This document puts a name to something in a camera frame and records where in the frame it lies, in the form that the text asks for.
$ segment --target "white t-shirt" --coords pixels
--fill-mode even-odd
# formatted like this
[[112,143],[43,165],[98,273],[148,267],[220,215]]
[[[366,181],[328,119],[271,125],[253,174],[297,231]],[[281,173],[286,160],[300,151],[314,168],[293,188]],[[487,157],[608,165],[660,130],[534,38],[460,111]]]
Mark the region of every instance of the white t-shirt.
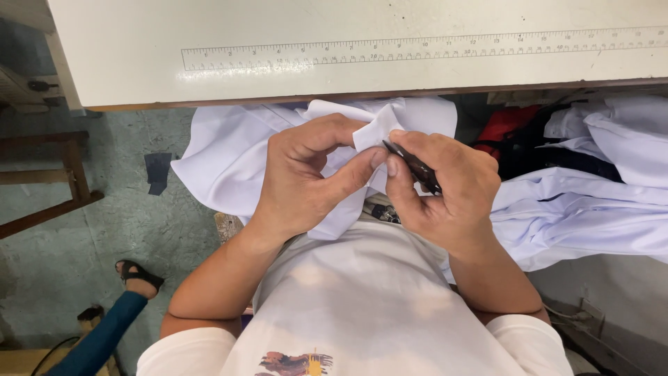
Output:
[[141,356],[137,375],[572,375],[545,322],[482,325],[445,281],[445,257],[378,221],[332,242],[301,237],[267,271],[238,340],[220,328],[170,335]]

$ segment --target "white table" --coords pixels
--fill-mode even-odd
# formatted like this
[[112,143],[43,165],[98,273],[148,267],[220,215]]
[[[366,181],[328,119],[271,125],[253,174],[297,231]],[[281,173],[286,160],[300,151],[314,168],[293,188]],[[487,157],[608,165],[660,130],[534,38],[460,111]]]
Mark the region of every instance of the white table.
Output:
[[49,0],[49,6],[79,99],[94,110],[668,78],[665,0]]

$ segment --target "person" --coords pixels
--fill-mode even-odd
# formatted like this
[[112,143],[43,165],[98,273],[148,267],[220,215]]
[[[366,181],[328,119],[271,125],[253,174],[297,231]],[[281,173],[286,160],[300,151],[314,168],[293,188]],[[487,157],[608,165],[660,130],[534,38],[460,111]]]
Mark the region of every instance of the person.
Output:
[[45,376],[93,376],[112,356],[130,324],[149,300],[156,297],[164,279],[147,272],[130,260],[120,260],[116,272],[126,291],[114,306],[67,355]]
[[[332,114],[269,139],[255,214],[175,291],[138,376],[572,375],[540,296],[492,232],[496,161],[440,134],[393,130],[391,142],[436,171],[442,195],[420,197],[382,147],[324,178],[327,154],[354,146],[364,125]],[[382,163],[401,224],[360,219],[329,242],[299,235]]]

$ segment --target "measuring ruler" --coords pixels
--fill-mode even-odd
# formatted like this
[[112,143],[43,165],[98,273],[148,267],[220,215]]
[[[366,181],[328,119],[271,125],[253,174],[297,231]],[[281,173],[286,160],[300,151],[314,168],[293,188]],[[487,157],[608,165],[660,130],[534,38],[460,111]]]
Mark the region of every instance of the measuring ruler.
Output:
[[666,31],[668,26],[242,45],[188,48],[181,50],[181,55],[186,71],[267,70],[320,64],[664,48],[668,47]]

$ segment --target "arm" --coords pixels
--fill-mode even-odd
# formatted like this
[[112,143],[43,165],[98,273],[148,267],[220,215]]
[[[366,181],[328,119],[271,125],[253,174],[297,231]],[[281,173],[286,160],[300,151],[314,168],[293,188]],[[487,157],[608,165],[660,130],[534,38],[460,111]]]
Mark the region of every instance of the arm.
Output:
[[390,155],[387,195],[406,229],[448,251],[473,313],[483,324],[504,314],[549,324],[540,295],[492,232],[490,212],[500,186],[496,160],[441,134],[395,130],[390,139],[436,171],[443,195],[420,197],[404,161]]
[[162,322],[161,337],[206,326],[238,335],[238,318],[282,244],[314,228],[386,160],[385,149],[371,148],[334,175],[324,179],[320,174],[327,154],[353,146],[353,132],[364,125],[332,114],[269,139],[265,179],[253,218],[181,283]]

